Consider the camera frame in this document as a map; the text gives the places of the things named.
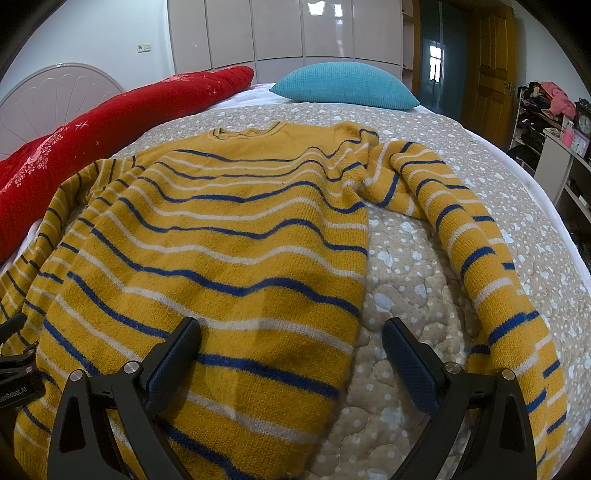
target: white bed sheet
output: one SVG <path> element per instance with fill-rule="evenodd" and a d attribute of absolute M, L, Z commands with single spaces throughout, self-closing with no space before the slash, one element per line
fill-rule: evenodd
<path fill-rule="evenodd" d="M 215 105 L 212 105 L 207 110 L 217 110 L 222 108 L 239 108 L 243 106 L 252 106 L 252 105 L 280 105 L 283 103 L 297 103 L 295 100 L 290 100 L 289 98 L 285 98 L 279 95 L 276 95 L 269 90 L 271 87 L 275 85 L 274 83 L 259 83 L 257 85 L 252 85 L 249 89 L 244 90 L 243 92 L 237 93 L 236 95 L 231 96 L 227 100 L 223 100 Z M 406 113 L 433 113 L 428 108 L 423 107 L 422 105 L 411 108 L 406 110 Z M 532 179 L 523 168 L 521 168 L 511 157 L 509 157 L 506 153 L 501 151 L 499 148 L 491 144 L 489 141 L 485 140 L 484 138 L 476 135 L 473 132 L 467 131 L 475 140 L 480 142 L 500 163 L 503 164 L 505 168 L 507 168 L 513 175 L 515 175 L 523 184 L 526 191 L 530 194 L 532 200 L 536 203 L 536 205 L 544 212 L 548 221 L 556 228 L 562 237 L 564 244 L 568 248 L 574 264 L 577 268 L 577 272 L 579 276 L 583 280 L 584 285 L 587 287 L 588 292 L 591 294 L 591 274 L 587 269 L 587 266 L 583 262 L 577 247 L 575 246 L 573 240 L 571 239 L 569 232 L 567 231 L 564 223 L 560 219 L 556 208 L 544 192 L 544 190 L 540 187 L 540 185 Z M 21 246 L 10 256 L 10 258 L 2 265 L 0 268 L 0 274 L 2 274 L 11 264 L 14 262 L 16 258 L 18 258 L 22 252 L 25 251 L 27 246 L 33 241 L 35 236 L 37 235 L 39 225 L 41 221 L 36 221 L 31 229 L 27 237 L 23 240 Z"/>

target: headboard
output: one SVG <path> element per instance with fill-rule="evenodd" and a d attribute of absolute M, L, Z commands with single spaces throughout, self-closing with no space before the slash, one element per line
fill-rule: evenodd
<path fill-rule="evenodd" d="M 0 161 L 123 91 L 85 64 L 62 63 L 29 75 L 0 100 Z"/>

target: pink clothing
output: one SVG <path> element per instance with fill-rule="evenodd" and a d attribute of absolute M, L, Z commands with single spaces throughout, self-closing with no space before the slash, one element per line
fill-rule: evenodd
<path fill-rule="evenodd" d="M 558 116 L 563 113 L 569 118 L 575 117 L 576 107 L 574 103 L 569 100 L 568 95 L 558 85 L 553 82 L 542 82 L 542 88 L 552 98 L 550 105 L 552 115 Z"/>

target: wardrobe door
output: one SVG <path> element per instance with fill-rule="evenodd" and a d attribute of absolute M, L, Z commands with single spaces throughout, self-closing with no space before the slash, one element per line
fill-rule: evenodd
<path fill-rule="evenodd" d="M 252 0 L 256 59 L 301 57 L 299 0 Z"/>
<path fill-rule="evenodd" d="M 249 0 L 206 0 L 212 66 L 254 61 Z"/>
<path fill-rule="evenodd" d="M 209 70 L 204 0 L 168 0 L 168 21 L 176 73 Z"/>
<path fill-rule="evenodd" d="M 352 0 L 355 57 L 402 65 L 401 0 Z"/>
<path fill-rule="evenodd" d="M 302 3 L 306 57 L 352 57 L 351 0 L 304 0 Z"/>

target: wooden door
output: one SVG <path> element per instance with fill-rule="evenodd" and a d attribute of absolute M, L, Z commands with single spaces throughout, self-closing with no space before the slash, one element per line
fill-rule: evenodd
<path fill-rule="evenodd" d="M 506 5 L 477 9 L 468 25 L 468 75 L 462 124 L 505 148 L 517 81 L 515 15 Z"/>

